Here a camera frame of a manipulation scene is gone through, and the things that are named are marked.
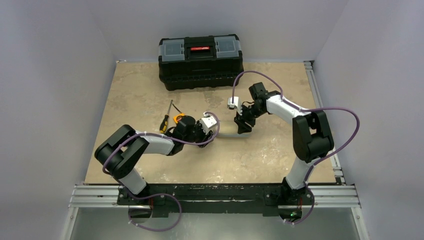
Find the black plastic toolbox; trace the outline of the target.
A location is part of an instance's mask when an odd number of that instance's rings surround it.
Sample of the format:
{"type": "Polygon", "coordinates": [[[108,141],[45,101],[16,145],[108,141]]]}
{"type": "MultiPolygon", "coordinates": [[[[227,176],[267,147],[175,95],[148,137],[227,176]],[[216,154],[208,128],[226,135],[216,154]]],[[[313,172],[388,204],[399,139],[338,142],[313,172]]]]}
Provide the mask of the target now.
{"type": "Polygon", "coordinates": [[[237,85],[244,71],[240,39],[236,34],[162,38],[158,67],[168,91],[237,85]]]}

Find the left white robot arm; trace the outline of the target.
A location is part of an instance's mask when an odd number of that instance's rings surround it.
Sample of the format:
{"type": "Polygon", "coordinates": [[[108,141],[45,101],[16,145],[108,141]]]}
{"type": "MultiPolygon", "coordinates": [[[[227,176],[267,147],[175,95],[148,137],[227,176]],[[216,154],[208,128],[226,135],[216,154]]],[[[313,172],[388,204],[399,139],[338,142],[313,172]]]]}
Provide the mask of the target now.
{"type": "Polygon", "coordinates": [[[142,155],[173,156],[185,145],[204,148],[217,136],[219,127],[217,116],[211,112],[205,112],[199,120],[183,116],[175,127],[160,134],[136,131],[124,124],[94,151],[94,157],[105,174],[143,198],[149,195],[149,185],[135,169],[142,155]]]}

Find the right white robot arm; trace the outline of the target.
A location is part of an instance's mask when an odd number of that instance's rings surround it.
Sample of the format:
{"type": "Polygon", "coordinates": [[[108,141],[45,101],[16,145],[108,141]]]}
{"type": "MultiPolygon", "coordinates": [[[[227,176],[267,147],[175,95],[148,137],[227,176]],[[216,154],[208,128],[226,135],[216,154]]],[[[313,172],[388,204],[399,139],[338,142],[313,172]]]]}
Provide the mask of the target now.
{"type": "Polygon", "coordinates": [[[313,164],[334,148],[327,115],[322,110],[308,110],[286,99],[279,91],[267,91],[263,83],[249,87],[252,102],[244,105],[236,96],[228,98],[227,107],[235,109],[234,122],[238,134],[250,133],[256,119],[264,114],[275,115],[292,127],[292,143],[296,158],[283,183],[290,190],[303,189],[313,164]]]}

